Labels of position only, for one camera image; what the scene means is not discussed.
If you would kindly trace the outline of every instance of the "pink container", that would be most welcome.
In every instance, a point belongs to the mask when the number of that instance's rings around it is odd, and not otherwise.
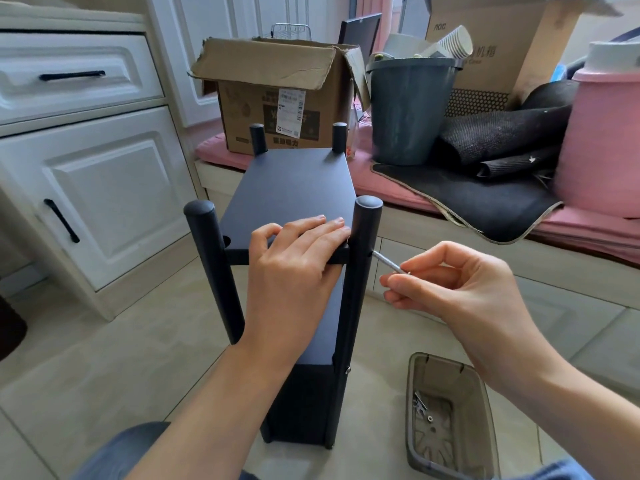
[[[640,217],[640,70],[581,69],[554,192],[565,204]]]

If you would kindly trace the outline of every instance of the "black door handle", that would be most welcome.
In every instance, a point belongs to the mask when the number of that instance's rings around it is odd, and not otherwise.
[[[56,215],[56,217],[58,217],[60,219],[60,222],[62,222],[62,225],[65,227],[65,229],[67,229],[67,232],[69,233],[69,237],[71,237],[71,242],[73,242],[75,244],[80,242],[80,238],[78,237],[78,234],[76,234],[74,232],[74,230],[71,229],[71,226],[69,225],[69,223],[67,222],[65,217],[62,215],[62,212],[60,212],[60,209],[58,208],[56,203],[54,201],[52,201],[52,199],[46,198],[46,199],[44,199],[44,205],[46,205],[48,208],[52,209],[53,213]]]
[[[103,70],[89,70],[86,72],[62,72],[59,74],[40,74],[38,79],[44,82],[48,80],[60,80],[60,79],[74,79],[76,77],[102,77],[107,75],[107,72]]]

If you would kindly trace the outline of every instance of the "right hand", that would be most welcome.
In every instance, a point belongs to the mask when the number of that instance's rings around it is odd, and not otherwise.
[[[506,394],[559,355],[527,311],[505,261],[443,241],[402,263],[411,274],[385,274],[385,299],[401,310],[441,318],[481,377]]]

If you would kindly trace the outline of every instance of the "stack of paper cups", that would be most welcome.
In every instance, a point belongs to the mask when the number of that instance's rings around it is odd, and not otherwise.
[[[454,59],[466,59],[474,53],[471,35],[462,25],[445,35],[437,42],[437,45],[446,49]]]

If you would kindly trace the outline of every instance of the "plastic bucket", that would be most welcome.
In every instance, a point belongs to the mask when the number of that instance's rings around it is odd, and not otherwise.
[[[430,57],[369,65],[375,161],[402,166],[427,161],[460,69],[462,61]]]

